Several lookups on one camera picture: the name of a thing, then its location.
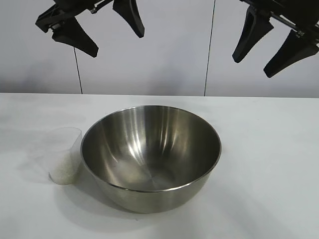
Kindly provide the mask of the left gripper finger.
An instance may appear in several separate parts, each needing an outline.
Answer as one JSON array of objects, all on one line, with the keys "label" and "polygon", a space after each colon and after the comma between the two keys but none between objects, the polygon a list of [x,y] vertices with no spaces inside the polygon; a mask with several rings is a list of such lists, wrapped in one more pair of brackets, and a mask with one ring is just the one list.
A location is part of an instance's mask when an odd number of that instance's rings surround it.
[{"label": "left gripper finger", "polygon": [[114,0],[113,10],[118,13],[139,37],[144,37],[145,28],[142,23],[136,0]]},{"label": "left gripper finger", "polygon": [[75,47],[91,57],[97,57],[98,46],[75,18],[62,21],[59,27],[53,29],[52,39]]}]

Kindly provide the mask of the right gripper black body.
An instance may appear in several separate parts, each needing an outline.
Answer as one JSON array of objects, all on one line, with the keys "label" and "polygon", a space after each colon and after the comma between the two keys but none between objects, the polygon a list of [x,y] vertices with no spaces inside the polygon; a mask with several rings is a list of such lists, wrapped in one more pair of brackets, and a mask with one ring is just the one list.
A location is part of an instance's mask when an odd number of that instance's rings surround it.
[{"label": "right gripper black body", "polygon": [[319,2],[317,0],[246,0],[248,8],[261,8],[271,18],[292,30],[313,35],[319,44]]}]

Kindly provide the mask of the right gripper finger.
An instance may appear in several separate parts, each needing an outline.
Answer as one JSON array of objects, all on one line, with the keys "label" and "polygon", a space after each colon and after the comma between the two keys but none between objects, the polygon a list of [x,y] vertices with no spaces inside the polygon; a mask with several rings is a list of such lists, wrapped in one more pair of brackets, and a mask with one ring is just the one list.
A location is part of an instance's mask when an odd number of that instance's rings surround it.
[{"label": "right gripper finger", "polygon": [[310,34],[291,30],[283,45],[267,63],[264,72],[268,78],[273,77],[290,65],[319,52],[317,39]]},{"label": "right gripper finger", "polygon": [[271,14],[261,8],[248,8],[239,42],[232,54],[236,63],[241,62],[249,51],[274,27],[270,23]]}]

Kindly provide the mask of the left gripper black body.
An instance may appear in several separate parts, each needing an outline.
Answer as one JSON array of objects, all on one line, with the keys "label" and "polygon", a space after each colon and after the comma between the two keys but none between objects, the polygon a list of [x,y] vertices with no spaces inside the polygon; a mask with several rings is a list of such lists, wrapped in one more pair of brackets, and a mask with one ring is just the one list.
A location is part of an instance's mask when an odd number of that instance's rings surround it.
[{"label": "left gripper black body", "polygon": [[42,13],[35,23],[45,33],[57,23],[73,18],[85,10],[95,14],[112,0],[54,0],[54,2],[55,4]]}]

